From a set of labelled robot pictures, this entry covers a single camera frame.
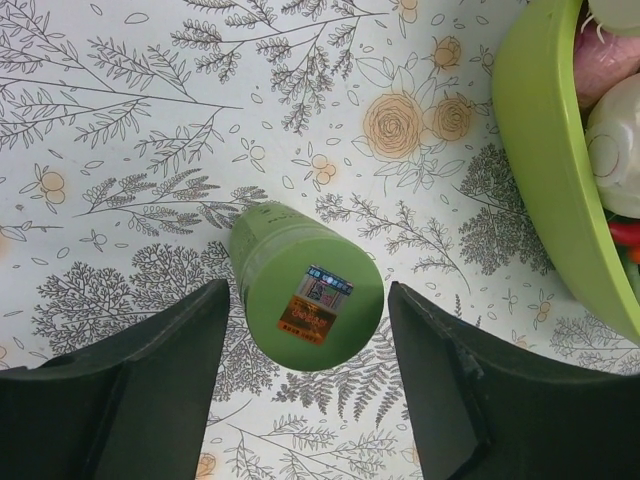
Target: onion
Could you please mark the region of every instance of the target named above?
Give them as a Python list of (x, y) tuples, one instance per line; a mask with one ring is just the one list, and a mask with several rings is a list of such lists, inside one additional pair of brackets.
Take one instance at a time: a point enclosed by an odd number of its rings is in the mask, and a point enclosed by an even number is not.
[(640, 218), (640, 74), (611, 88), (587, 122), (585, 142), (602, 206)]
[(581, 110), (588, 110), (614, 85), (640, 69), (640, 37), (605, 32), (591, 17), (576, 32), (573, 75)]

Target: label sticker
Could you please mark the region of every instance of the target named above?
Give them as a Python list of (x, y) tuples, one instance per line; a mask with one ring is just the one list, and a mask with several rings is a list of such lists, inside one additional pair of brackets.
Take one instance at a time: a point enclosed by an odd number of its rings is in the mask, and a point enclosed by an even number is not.
[(351, 283), (312, 265), (280, 317), (278, 328), (322, 345), (352, 291)]

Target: green cylindrical container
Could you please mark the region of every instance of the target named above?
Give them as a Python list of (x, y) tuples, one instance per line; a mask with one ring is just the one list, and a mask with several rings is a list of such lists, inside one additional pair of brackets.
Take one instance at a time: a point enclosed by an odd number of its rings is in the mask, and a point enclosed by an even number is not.
[(230, 256), (251, 335), (284, 367), (335, 367), (380, 323), (384, 286), (373, 260), (292, 208), (263, 203), (244, 212)]

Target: orange label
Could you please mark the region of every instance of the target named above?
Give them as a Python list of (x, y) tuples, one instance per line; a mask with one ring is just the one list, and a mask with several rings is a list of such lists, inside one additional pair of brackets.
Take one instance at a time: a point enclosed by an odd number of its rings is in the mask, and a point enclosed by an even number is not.
[(291, 297), (278, 328), (315, 345), (322, 345), (329, 334), (336, 314), (297, 295)]

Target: white vegetable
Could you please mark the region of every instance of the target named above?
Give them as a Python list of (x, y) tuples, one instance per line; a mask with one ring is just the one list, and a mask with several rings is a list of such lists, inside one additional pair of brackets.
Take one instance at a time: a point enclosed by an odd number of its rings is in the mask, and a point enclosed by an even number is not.
[(602, 27), (620, 36), (640, 35), (638, 0), (589, 0), (589, 10)]
[(640, 218), (640, 75), (602, 97), (589, 116), (585, 140), (604, 208)]

